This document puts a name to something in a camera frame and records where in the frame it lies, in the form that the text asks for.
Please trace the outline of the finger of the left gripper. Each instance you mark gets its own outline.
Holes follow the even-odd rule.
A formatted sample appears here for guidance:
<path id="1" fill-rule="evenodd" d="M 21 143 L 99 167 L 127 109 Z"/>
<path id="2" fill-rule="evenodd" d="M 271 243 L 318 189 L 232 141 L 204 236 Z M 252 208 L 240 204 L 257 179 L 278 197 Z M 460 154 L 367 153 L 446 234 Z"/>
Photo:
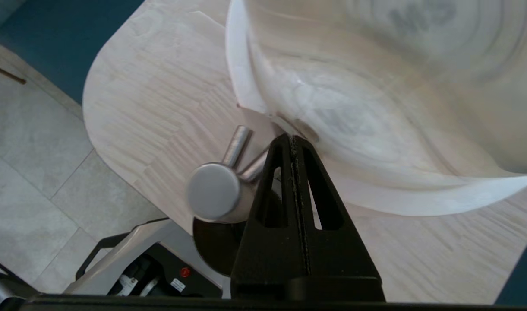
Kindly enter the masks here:
<path id="1" fill-rule="evenodd" d="M 293 138 L 306 270 L 299 301 L 383 301 L 382 280 L 315 148 Z"/>
<path id="2" fill-rule="evenodd" d="M 283 134 L 269 146 L 231 274 L 233 298 L 310 297 L 310 197 L 296 140 Z"/>

